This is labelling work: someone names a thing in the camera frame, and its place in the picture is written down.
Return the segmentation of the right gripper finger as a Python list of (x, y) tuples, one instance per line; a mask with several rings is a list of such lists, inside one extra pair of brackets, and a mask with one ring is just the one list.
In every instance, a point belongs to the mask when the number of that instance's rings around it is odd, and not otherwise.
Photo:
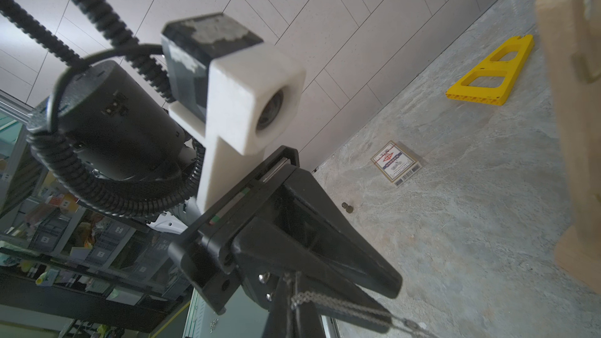
[(262, 337), (326, 337), (316, 304), (305, 299), (307, 281), (300, 272), (280, 278)]

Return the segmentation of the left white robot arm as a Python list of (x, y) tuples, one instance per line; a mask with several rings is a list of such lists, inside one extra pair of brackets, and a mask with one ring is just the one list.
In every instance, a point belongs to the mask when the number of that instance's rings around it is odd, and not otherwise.
[(32, 152), (82, 203), (154, 218), (183, 203), (200, 217), (172, 261), (223, 314), (243, 289), (268, 311), (266, 337), (322, 337), (328, 316), (378, 333), (401, 275), (344, 218), (297, 150), (290, 125), (304, 67), (232, 17), (167, 23), (142, 44), (106, 0), (71, 0), (111, 44), (78, 56), (14, 0), (3, 17), (67, 65), (31, 113)]

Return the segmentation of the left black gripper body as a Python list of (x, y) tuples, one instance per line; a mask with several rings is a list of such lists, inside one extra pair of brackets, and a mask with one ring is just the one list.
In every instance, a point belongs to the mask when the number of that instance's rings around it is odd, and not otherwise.
[(192, 223), (169, 256), (217, 314), (243, 288), (269, 308), (280, 279), (300, 273), (324, 290), (352, 282), (344, 252), (356, 231), (298, 151), (282, 146)]

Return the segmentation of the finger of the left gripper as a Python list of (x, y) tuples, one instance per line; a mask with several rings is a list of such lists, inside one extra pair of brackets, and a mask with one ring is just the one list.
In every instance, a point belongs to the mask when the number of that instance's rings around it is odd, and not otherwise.
[(389, 332), (391, 313), (368, 292), (397, 297), (402, 277), (353, 228), (345, 226), (344, 233), (313, 218), (253, 218), (232, 243), (245, 291), (269, 310), (280, 278), (300, 272), (308, 280), (305, 299), (321, 318)]

